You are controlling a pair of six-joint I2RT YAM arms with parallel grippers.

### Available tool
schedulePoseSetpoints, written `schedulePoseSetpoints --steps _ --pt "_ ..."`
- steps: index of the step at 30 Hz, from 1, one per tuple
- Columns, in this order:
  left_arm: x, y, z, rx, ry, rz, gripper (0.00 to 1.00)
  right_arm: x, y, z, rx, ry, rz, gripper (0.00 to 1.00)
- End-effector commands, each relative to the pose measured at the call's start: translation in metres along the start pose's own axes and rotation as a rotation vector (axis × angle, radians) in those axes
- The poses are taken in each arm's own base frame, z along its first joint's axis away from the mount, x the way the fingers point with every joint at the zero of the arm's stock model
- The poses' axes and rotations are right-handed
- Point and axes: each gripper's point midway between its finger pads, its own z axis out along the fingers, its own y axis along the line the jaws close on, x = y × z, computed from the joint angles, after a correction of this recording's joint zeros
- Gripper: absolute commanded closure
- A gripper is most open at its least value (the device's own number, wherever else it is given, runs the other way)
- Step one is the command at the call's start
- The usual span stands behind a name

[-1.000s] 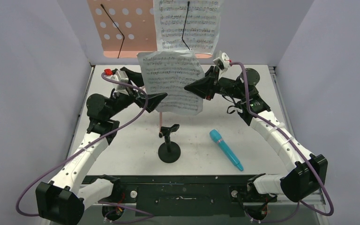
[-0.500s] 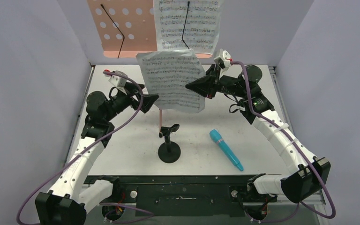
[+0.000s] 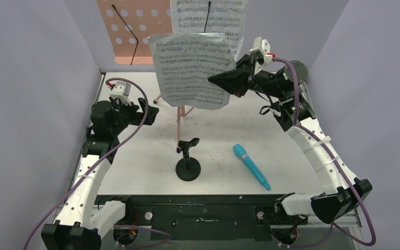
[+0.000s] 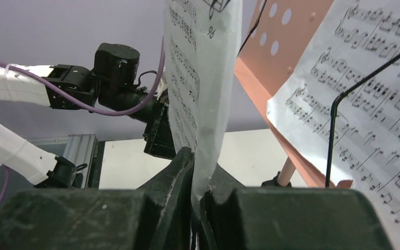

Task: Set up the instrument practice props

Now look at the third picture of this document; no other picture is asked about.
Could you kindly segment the turquoise toy microphone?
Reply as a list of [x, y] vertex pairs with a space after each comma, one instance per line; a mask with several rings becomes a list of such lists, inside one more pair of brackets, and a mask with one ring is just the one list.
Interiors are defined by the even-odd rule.
[[258, 181], [258, 183], [263, 186], [267, 191], [270, 191], [271, 186], [268, 180], [253, 162], [253, 160], [249, 157], [247, 151], [243, 148], [243, 146], [241, 144], [235, 144], [232, 147], [232, 150], [235, 156], [245, 165], [245, 167], [250, 171], [250, 173]]

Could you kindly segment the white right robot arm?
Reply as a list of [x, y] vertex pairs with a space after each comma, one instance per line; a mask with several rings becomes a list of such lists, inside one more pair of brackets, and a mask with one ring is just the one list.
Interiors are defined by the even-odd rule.
[[284, 66], [272, 73], [263, 70], [269, 59], [273, 56], [261, 59], [245, 55], [235, 69], [210, 76], [208, 81], [237, 97], [253, 91], [276, 98], [269, 110], [300, 147], [320, 180], [321, 194], [290, 193], [281, 197], [280, 205], [273, 210], [275, 220], [287, 223], [295, 215], [314, 215], [324, 223], [333, 223], [362, 205], [372, 184], [348, 168], [331, 145], [331, 138], [320, 128], [316, 113], [300, 88], [307, 81], [307, 67], [297, 60], [284, 61]]

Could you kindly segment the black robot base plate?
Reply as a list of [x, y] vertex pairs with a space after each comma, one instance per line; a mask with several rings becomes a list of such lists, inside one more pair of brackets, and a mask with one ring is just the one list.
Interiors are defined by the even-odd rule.
[[254, 239], [293, 243], [305, 214], [287, 215], [279, 195], [98, 195], [96, 205], [125, 205], [109, 223], [115, 240], [131, 247], [137, 234], [150, 230], [151, 240], [226, 241]]

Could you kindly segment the white sheet music paper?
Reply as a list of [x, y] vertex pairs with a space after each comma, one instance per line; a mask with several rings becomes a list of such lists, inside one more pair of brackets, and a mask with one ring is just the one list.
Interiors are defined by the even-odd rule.
[[223, 33], [237, 59], [244, 40], [249, 1], [170, 1], [174, 33]]
[[217, 110], [230, 94], [208, 81], [236, 68], [224, 33], [168, 33], [147, 38], [159, 90], [172, 107]]

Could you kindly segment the black microphone stand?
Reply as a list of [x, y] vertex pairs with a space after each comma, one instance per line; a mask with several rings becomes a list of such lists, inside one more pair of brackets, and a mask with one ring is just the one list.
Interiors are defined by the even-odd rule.
[[198, 178], [201, 173], [199, 161], [189, 155], [189, 149], [199, 143], [199, 138], [195, 137], [190, 141], [179, 141], [177, 152], [182, 153], [183, 158], [176, 164], [176, 174], [179, 179], [189, 182]]

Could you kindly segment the pink perforated music stand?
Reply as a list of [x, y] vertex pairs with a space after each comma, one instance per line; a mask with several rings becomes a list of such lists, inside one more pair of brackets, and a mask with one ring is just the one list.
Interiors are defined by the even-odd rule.
[[[147, 38], [155, 34], [174, 33], [170, 1], [98, 1], [97, 4], [113, 47], [115, 62], [119, 64], [153, 64]], [[190, 106], [176, 108], [178, 118], [196, 109]]]

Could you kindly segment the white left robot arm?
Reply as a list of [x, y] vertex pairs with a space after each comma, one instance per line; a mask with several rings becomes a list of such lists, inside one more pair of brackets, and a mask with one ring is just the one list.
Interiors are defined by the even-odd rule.
[[118, 221], [129, 224], [134, 209], [128, 199], [108, 201], [98, 212], [93, 207], [105, 174], [121, 144], [118, 136], [128, 126], [151, 126], [159, 108], [146, 99], [126, 105], [119, 99], [99, 101], [91, 107], [91, 126], [82, 147], [80, 167], [64, 206], [51, 224], [45, 224], [41, 238], [47, 249], [100, 249], [103, 237]]

